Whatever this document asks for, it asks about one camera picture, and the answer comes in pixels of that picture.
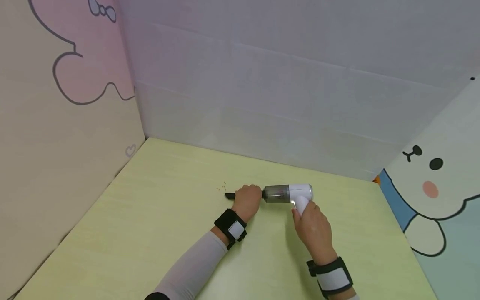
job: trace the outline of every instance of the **white vacuum handle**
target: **white vacuum handle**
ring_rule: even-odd
[[[307,207],[308,202],[310,202],[310,200],[303,196],[297,196],[295,200],[293,200],[293,204],[300,216],[303,215],[303,211],[305,210],[305,207]]]

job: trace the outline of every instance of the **wrist strap velcro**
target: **wrist strap velcro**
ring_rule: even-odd
[[[318,286],[325,299],[353,286],[352,277],[341,257],[326,265],[316,265],[313,261],[307,262],[307,265],[310,275],[317,277]]]
[[[229,241],[227,249],[230,249],[233,244],[235,244],[235,241],[241,241],[247,235],[247,231],[245,230],[247,223],[230,208],[227,209],[214,224],[227,236]]]

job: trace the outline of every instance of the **hand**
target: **hand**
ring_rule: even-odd
[[[300,240],[317,265],[326,265],[337,259],[332,245],[332,228],[318,205],[310,201],[302,216],[293,208],[293,221]]]
[[[258,212],[260,200],[262,199],[262,189],[256,185],[244,185],[235,192],[235,202],[232,206],[237,215],[248,223],[250,219]]]

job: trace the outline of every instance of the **yellow table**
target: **yellow table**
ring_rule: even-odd
[[[143,299],[245,183],[310,183],[364,300],[433,300],[377,184],[148,139],[17,300]],[[262,203],[199,299],[321,299],[290,204]]]

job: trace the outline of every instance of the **white strap patch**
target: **white strap patch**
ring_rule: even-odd
[[[317,274],[317,280],[324,291],[336,290],[350,284],[343,268],[325,274]]]
[[[238,240],[241,234],[245,231],[245,228],[238,222],[235,221],[235,223],[230,226],[228,229],[228,232],[235,238],[235,240]]]

